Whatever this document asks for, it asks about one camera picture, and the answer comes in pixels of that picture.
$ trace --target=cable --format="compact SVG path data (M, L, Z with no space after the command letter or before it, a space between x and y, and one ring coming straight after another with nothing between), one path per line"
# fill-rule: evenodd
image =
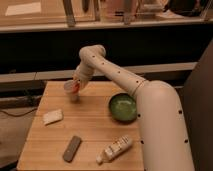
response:
M15 115L15 114L12 114L12 113L9 113L9 112L6 112L5 110L0 110L0 113L3 113L5 115L8 115L8 116L12 116L12 117L22 117L22 116L25 116L33 111L37 110L37 107L34 108L34 109L31 109L29 110L28 112L25 112L25 113L22 113L22 114L19 114L19 115Z

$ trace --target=wooden tabletop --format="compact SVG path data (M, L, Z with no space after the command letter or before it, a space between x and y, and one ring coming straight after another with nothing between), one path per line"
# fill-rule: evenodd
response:
M80 92L80 100L71 103L63 91L64 82L48 82L22 151L18 170L144 170L137 121L120 124L108 110L110 98L123 92L112 82L90 82ZM64 119L44 126L43 114L62 109ZM113 141L128 134L133 147L111 163L99 166L96 157ZM62 155L77 135L82 143L71 163Z

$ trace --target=desk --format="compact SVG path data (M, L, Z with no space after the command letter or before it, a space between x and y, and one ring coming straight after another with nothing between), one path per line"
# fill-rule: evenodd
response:
M120 124L109 115L111 96L123 92L112 82L90 82L80 92L80 101L71 103L63 91L64 82L48 82L22 151L18 170L144 170L137 122ZM64 119L44 126L42 115L62 109ZM124 134L133 138L133 147L111 163L99 166L96 157ZM71 163L62 155L73 135L82 143Z
M6 16L9 6L40 3L41 11ZM79 0L72 0L73 12L76 21L94 21L94 7L91 1L88 12L84 13ZM66 15L62 0L0 0L0 26L14 26L26 24L65 23Z

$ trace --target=bowl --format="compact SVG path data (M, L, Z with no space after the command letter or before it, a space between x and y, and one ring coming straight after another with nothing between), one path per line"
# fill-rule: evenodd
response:
M129 123L137 118L135 100L127 93L114 95L109 101L112 117L120 122Z

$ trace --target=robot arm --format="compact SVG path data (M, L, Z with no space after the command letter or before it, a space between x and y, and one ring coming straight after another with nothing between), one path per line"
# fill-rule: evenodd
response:
M74 78L84 87L97 69L136 100L147 171L194 171L182 106L174 88L137 76L104 59L105 54L101 45L83 47Z

